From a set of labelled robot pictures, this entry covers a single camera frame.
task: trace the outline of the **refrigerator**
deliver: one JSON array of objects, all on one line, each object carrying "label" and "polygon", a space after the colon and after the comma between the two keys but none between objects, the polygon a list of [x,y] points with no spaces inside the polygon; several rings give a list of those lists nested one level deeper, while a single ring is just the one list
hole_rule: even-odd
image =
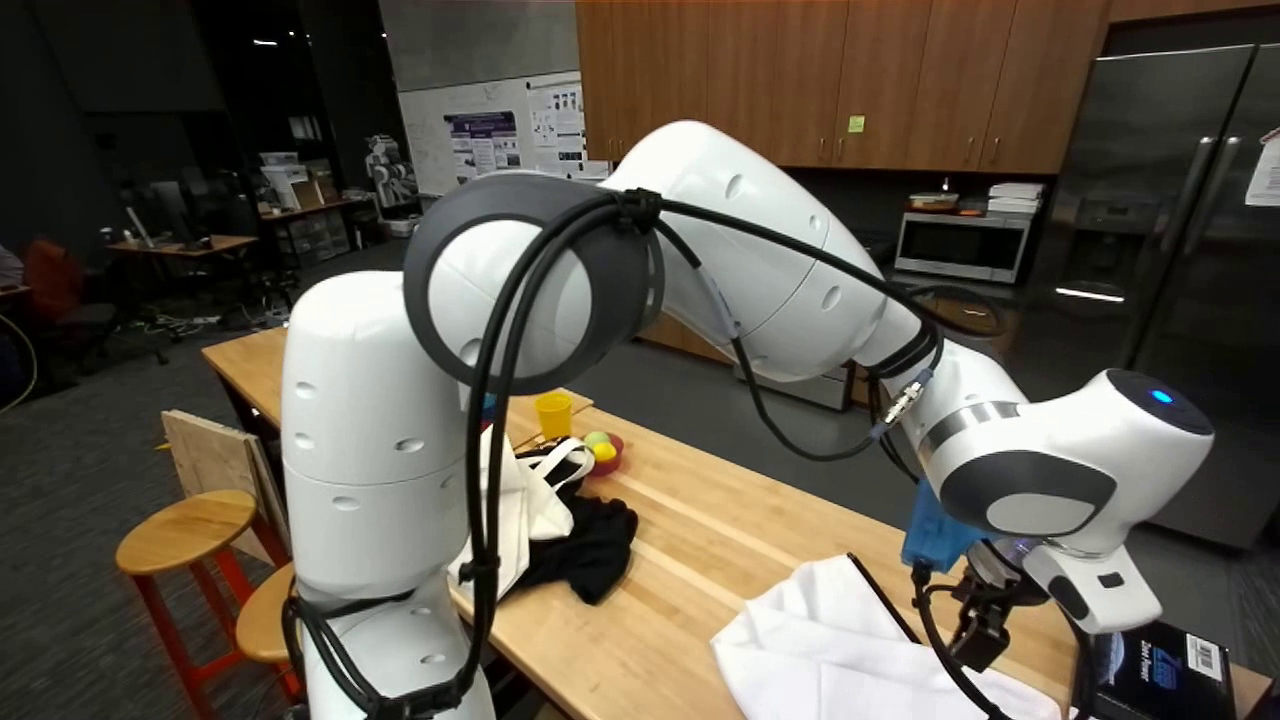
[{"label": "refrigerator", "polygon": [[1280,508],[1280,46],[1100,58],[1052,234],[1068,343],[1214,420],[1155,523],[1253,547]]}]

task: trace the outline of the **whiteboard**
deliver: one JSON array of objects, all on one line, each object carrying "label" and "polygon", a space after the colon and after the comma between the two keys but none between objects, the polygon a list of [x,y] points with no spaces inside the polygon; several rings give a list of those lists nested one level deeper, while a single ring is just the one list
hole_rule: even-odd
[{"label": "whiteboard", "polygon": [[543,171],[594,184],[579,74],[400,91],[410,177],[423,195],[492,171]]}]

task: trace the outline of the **blue light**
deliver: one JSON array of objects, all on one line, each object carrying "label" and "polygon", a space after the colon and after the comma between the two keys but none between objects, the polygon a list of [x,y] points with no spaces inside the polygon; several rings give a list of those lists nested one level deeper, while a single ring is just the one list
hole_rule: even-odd
[{"label": "blue light", "polygon": [[1167,388],[1152,388],[1152,399],[1171,410],[1171,394]]}]

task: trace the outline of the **microwave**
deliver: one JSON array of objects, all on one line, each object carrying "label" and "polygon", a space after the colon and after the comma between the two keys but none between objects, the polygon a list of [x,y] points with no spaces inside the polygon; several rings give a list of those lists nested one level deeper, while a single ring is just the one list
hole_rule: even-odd
[{"label": "microwave", "polygon": [[893,268],[979,283],[1017,283],[1036,218],[928,218],[904,213]]}]

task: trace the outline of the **black cloth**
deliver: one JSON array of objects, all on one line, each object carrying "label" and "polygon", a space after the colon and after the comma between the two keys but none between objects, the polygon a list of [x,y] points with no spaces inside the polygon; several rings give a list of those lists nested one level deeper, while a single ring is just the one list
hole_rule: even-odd
[{"label": "black cloth", "polygon": [[633,535],[639,518],[622,499],[587,499],[558,493],[571,514],[571,534],[526,543],[526,573],[517,587],[566,579],[583,603],[598,603],[633,562]]}]

